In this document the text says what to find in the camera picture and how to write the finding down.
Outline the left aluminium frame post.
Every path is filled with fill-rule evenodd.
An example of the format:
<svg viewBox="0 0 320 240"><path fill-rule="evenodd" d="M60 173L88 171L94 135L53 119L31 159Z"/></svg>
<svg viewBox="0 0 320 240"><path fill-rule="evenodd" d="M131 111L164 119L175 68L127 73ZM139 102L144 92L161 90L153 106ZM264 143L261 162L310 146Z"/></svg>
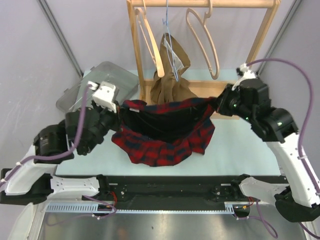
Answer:
<svg viewBox="0 0 320 240"><path fill-rule="evenodd" d="M81 70L81 67L48 3L47 0L37 0L39 7L41 8L45 18L47 19L52 31L54 32L59 44L61 45L65 55L67 56L69 62L71 63L72 67L74 68L76 74L79 78L82 78L84 72Z"/></svg>

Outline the brown skirt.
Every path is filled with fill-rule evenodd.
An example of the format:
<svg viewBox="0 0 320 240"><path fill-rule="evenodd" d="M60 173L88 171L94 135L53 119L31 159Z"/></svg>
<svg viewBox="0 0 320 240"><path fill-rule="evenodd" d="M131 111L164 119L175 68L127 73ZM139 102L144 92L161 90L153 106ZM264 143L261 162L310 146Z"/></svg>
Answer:
<svg viewBox="0 0 320 240"><path fill-rule="evenodd" d="M164 46L165 34L163 34L159 53L164 68L164 76L158 77L157 72L154 73L150 89L150 101L152 105L181 102L197 97L197 95L190 90L190 82L182 77L182 74L191 66L191 61L178 41L173 36L171 37L173 50L183 64L178 70L179 82L176 82L169 63L167 49Z"/></svg>

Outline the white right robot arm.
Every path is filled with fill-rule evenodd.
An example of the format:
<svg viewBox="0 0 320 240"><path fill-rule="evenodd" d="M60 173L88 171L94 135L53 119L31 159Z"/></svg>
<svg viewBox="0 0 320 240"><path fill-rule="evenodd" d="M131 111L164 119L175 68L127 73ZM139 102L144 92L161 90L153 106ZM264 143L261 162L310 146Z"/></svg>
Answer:
<svg viewBox="0 0 320 240"><path fill-rule="evenodd" d="M318 177L307 157L299 155L301 133L292 115L271 103L269 87L259 78L246 79L238 85L228 83L217 98L217 112L247 121L272 151L288 182L268 183L243 174L230 188L230 194L237 201L253 197L267 202L289 222L312 222L320 216Z"/></svg>

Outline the light blue wire hanger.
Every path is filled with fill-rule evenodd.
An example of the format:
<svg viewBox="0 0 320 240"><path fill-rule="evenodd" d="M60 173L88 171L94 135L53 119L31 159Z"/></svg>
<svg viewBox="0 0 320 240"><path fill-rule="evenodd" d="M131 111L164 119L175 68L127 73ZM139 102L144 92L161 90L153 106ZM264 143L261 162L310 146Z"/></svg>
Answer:
<svg viewBox="0 0 320 240"><path fill-rule="evenodd" d="M175 53L173 48L172 36L170 34L169 28L169 1L165 1L165 18L162 19L162 24L164 28L164 46L166 48L167 57L169 60L169 64L171 66L172 73L176 82L179 82L179 74L178 70L183 66L180 58Z"/></svg>

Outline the grey plastic bin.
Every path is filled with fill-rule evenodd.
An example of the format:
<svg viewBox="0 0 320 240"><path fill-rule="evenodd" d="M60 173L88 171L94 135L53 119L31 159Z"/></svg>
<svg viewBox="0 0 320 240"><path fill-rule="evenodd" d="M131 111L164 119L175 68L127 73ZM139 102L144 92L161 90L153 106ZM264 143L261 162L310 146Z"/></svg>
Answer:
<svg viewBox="0 0 320 240"><path fill-rule="evenodd" d="M95 84L113 84L118 89L115 100L122 104L138 92L139 78L132 72L110 62L104 61L84 74L82 80L67 89L56 102L56 107L63 113L72 112L82 104L82 97L88 82Z"/></svg>

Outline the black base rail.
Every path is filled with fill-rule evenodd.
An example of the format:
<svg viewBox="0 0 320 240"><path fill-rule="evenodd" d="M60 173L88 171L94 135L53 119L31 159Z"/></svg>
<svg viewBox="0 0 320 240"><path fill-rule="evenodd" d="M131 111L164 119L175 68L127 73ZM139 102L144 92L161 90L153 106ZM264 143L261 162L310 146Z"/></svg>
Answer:
<svg viewBox="0 0 320 240"><path fill-rule="evenodd" d="M99 200L116 198L128 211L214 211L226 202L249 205L235 176L104 176L98 175Z"/></svg>

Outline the grey aluminium frame post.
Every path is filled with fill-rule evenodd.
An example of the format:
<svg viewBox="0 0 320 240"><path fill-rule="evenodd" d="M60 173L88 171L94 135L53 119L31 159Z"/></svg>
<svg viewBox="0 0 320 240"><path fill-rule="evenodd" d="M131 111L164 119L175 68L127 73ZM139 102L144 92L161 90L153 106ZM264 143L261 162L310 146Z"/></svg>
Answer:
<svg viewBox="0 0 320 240"><path fill-rule="evenodd" d="M302 0L281 0L278 10L266 35L266 42L262 44L256 59L271 58L276 47L297 13Z"/></svg>

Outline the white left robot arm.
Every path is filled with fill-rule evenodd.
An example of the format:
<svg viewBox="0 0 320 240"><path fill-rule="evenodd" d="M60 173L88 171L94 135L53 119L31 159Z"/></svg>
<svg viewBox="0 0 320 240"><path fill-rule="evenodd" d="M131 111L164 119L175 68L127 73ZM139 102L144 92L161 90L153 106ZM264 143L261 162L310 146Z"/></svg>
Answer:
<svg viewBox="0 0 320 240"><path fill-rule="evenodd" d="M106 176L58 177L55 171L62 162L89 154L104 141L109 130L118 130L119 126L117 110L86 107L66 113L59 123L45 127L35 136L26 156L14 168L1 170L1 204L26 206L49 199L107 199L112 189Z"/></svg>

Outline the wooden clothes rack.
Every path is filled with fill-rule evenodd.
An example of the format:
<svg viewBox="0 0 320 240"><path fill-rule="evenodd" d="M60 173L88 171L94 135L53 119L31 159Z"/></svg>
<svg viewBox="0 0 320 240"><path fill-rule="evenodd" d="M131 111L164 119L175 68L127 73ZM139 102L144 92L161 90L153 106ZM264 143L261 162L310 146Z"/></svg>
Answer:
<svg viewBox="0 0 320 240"><path fill-rule="evenodd" d="M166 0L145 0L146 8L160 8L166 7ZM214 41L206 26L206 21L212 15L214 8L232 8L232 9L265 9L266 13L261 22L259 30L256 34L250 52L247 56L247 62L252 62L256 59L257 54L260 51L261 45L269 31L270 25L277 13L280 1L279 0L169 0L168 7L181 7L186 8L187 14L193 14L203 30L206 33L207 39L210 43L210 47L215 60L216 71L213 71L211 62L207 56L206 51L202 51L207 67L209 69L212 81L192 80L189 83L189 87L195 90L201 97L217 96L222 93L224 87L227 85L225 81L219 81L218 76L220 73L220 65L218 61L218 55ZM138 21L135 16L135 9L144 8L142 0L128 0L126 2L129 23L131 28L132 42L136 60L137 73L140 84L140 99L151 101L150 93L147 91L151 89L152 81L146 79L143 73L142 58L140 53L140 43L138 37L137 26Z"/></svg>

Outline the red plaid cloth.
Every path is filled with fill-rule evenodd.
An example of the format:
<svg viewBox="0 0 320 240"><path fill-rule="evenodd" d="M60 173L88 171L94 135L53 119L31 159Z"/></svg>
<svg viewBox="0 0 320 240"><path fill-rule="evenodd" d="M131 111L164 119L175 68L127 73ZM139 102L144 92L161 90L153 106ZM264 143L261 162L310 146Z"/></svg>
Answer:
<svg viewBox="0 0 320 240"><path fill-rule="evenodd" d="M216 109L215 97L156 105L126 100L119 109L119 129L111 140L134 164L174 166L192 153L205 154L215 131L211 116Z"/></svg>

